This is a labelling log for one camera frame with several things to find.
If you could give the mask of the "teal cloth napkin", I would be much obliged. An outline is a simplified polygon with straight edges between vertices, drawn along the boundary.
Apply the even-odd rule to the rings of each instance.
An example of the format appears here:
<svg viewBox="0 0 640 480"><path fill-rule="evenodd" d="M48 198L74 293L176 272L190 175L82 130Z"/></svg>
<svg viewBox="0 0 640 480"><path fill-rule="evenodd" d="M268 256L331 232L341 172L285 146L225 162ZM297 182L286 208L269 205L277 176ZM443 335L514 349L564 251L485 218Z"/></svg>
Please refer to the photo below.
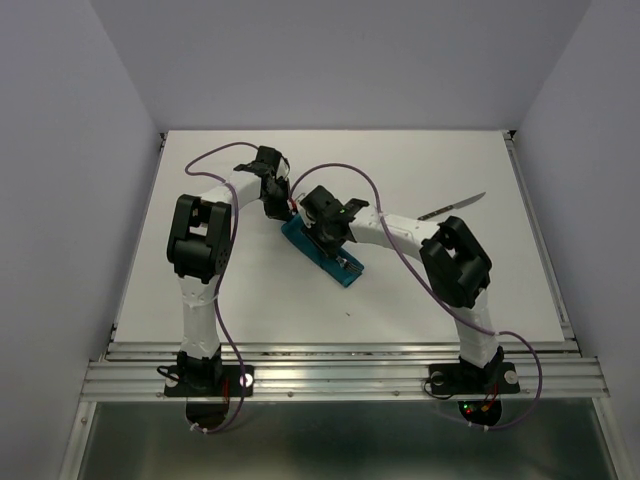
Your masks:
<svg viewBox="0 0 640 480"><path fill-rule="evenodd" d="M365 267L353 255L343 248L338 249L335 257L325 255L303 233L303 227L303 220L296 215L281 226L281 232L294 247L342 287L349 287L362 275Z"/></svg>

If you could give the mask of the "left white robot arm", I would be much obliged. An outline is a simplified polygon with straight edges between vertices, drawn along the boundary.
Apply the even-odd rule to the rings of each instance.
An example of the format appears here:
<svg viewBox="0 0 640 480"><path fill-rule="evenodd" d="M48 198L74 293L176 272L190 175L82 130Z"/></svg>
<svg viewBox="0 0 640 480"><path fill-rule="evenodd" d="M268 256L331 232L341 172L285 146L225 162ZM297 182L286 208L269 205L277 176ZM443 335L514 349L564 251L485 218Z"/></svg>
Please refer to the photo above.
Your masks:
<svg viewBox="0 0 640 480"><path fill-rule="evenodd" d="M184 325L176 368L169 374L173 382L202 394L221 386L215 302L231 257L238 213L260 201L267 218L290 220L289 171L281 152L260 146L253 161L234 167L228 178L219 178L219 186L201 195L178 197L167 245L167 259L181 288Z"/></svg>

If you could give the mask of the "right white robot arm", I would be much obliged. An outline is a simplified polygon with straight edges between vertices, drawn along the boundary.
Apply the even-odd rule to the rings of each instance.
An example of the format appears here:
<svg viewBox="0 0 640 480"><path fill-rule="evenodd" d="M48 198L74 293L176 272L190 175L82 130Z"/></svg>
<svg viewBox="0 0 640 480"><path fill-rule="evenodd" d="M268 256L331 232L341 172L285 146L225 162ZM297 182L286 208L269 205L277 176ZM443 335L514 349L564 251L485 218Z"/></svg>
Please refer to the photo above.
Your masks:
<svg viewBox="0 0 640 480"><path fill-rule="evenodd" d="M426 275L417 279L456 323L461 381L482 390L495 380L499 342L488 308L492 262L463 220L450 216L437 223L385 214L364 200L341 203L322 186L300 195L295 205L302 233L340 266L355 266L339 252L347 242L380 246L401 260L421 262Z"/></svg>

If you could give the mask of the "metal fork black handle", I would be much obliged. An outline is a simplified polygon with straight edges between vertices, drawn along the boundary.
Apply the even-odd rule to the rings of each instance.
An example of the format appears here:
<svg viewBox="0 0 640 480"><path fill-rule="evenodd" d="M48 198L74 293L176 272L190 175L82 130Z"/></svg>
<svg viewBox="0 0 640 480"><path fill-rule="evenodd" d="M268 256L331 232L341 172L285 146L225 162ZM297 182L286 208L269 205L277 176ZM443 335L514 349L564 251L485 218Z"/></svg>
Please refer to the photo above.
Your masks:
<svg viewBox="0 0 640 480"><path fill-rule="evenodd" d="M311 260L325 272L340 276L361 274L364 271L364 266L340 246L323 243L311 234L306 238L313 246Z"/></svg>

